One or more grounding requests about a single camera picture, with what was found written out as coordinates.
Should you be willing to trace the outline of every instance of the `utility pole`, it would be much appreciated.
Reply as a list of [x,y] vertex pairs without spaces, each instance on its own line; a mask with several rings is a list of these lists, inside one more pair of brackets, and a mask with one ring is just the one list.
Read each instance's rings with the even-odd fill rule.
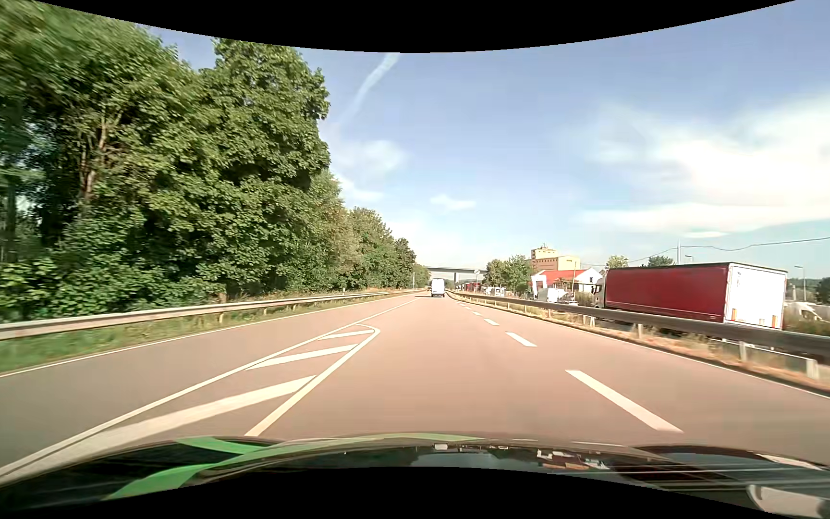
[[806,300],[806,268],[802,265],[793,265],[797,269],[802,269],[802,300]]

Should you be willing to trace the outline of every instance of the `contrail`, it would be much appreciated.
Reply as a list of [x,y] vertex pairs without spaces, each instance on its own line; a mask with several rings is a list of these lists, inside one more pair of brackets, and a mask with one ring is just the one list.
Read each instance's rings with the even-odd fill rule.
[[341,116],[340,123],[350,120],[355,114],[357,114],[358,111],[361,110],[363,100],[367,97],[367,92],[370,91],[370,88],[374,88],[376,86],[380,79],[386,75],[386,72],[389,72],[389,69],[392,68],[393,65],[396,65],[396,62],[399,61],[400,55],[401,53],[386,53],[386,55],[383,56],[383,61],[380,62],[380,65],[377,65],[374,71],[363,80],[361,87],[358,88],[357,94],[354,95],[351,107],[349,107],[348,110]]

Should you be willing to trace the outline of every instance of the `blue sky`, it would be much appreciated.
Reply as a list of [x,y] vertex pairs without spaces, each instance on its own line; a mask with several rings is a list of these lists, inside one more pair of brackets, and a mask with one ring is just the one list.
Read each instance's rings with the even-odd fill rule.
[[[213,66],[208,36],[150,30]],[[830,235],[830,2],[511,51],[301,52],[347,205],[422,264]],[[685,254],[830,274],[830,240]]]

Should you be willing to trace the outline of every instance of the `asphalt road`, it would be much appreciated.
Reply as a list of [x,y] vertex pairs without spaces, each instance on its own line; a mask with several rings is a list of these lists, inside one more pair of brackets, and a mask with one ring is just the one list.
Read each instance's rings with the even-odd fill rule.
[[829,398],[450,297],[381,299],[0,378],[0,478],[189,436],[407,431],[696,443],[830,465]]

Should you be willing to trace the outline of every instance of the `car hood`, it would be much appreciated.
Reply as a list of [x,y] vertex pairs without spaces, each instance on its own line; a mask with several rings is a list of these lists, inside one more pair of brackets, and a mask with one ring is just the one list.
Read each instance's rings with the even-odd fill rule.
[[3,482],[0,515],[119,499],[254,472],[381,466],[490,468],[596,478],[768,513],[830,517],[830,466],[806,460],[705,445],[632,447],[435,432],[156,442]]

